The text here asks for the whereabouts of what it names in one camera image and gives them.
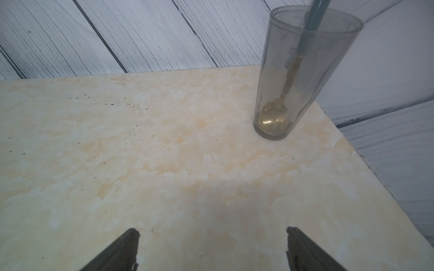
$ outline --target cup base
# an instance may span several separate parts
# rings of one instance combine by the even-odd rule
[[[253,122],[253,128],[255,128],[255,131],[258,133],[258,135],[260,135],[263,138],[268,139],[268,140],[274,140],[274,141],[282,140],[282,139],[286,138],[289,134],[289,131],[283,132],[282,134],[279,134],[279,135],[266,134],[266,133],[262,132],[261,129],[259,129],[259,127],[256,125],[256,122]]]

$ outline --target beige marble slab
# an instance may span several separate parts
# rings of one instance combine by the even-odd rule
[[[0,82],[0,269],[79,270],[130,227],[139,270],[288,270],[298,226],[355,270],[434,250],[314,103],[252,126],[259,67]]]

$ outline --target cup rim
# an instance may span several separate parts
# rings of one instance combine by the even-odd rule
[[[306,8],[307,8],[307,6],[303,6],[303,5],[289,5],[289,6],[277,7],[277,8],[270,11],[270,22],[279,28],[282,28],[282,29],[287,30],[287,31],[295,32],[298,34],[302,34],[303,32],[308,32],[308,33],[315,34],[315,36],[331,37],[331,38],[354,36],[354,35],[357,35],[363,29],[364,23],[362,22],[362,20],[360,20],[356,16],[351,15],[351,14],[346,13],[346,12],[343,12],[343,11],[340,11],[340,10],[335,10],[335,9],[330,9],[330,8],[327,9],[327,12],[332,12],[336,15],[341,16],[341,17],[347,17],[347,18],[353,20],[356,28],[354,30],[351,30],[351,31],[305,30],[302,27],[283,22],[283,21],[276,18],[276,15],[280,12],[297,11],[297,10],[306,11]]]

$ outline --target wooden plank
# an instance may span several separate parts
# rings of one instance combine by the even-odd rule
[[[317,101],[347,125],[434,95],[434,1],[404,0],[365,25]]]
[[[0,80],[19,79],[20,77],[14,71],[12,66],[3,56],[0,54]]]
[[[0,26],[0,44],[26,78],[123,72],[72,1],[0,1]]]
[[[174,0],[218,67],[258,65],[270,10],[262,0]]]
[[[78,0],[129,72],[215,67],[171,0]]]
[[[286,5],[306,5],[312,0],[265,0],[270,9]],[[330,8],[342,10],[366,22],[381,14],[400,0],[332,0]]]
[[[434,100],[341,131],[434,245]]]

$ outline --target white wooden backdrop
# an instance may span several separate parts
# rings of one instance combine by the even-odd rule
[[[258,65],[310,0],[0,0],[0,80]],[[434,244],[434,1],[333,0],[366,24],[317,101]]]

